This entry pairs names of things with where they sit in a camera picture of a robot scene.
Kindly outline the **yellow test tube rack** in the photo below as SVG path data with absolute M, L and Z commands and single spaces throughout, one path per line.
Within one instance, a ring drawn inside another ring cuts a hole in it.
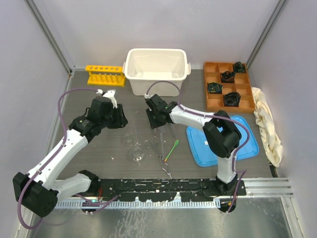
M 89 74 L 88 85 L 125 86 L 125 75 L 121 66 L 87 65 L 85 70 Z

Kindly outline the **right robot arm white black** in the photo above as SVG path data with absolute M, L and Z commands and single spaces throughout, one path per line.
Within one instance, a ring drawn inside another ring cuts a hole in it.
M 145 95 L 148 105 L 146 113 L 152 129 L 167 123 L 182 124 L 201 130 L 210 150 L 217 156 L 217 189 L 222 195 L 229 195 L 237 181 L 233 158 L 242 135 L 225 111 L 204 113 L 184 105 L 167 103 L 159 95 Z

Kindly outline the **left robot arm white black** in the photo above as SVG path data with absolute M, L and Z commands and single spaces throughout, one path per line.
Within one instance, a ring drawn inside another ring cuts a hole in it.
M 66 135 L 46 157 L 28 173 L 18 172 L 13 178 L 16 201 L 43 218 L 59 201 L 79 193 L 95 196 L 99 178 L 87 170 L 57 181 L 57 177 L 72 158 L 104 128 L 123 128 L 128 121 L 122 104 L 117 103 L 114 91 L 109 90 L 93 99 L 88 111 L 75 118 Z

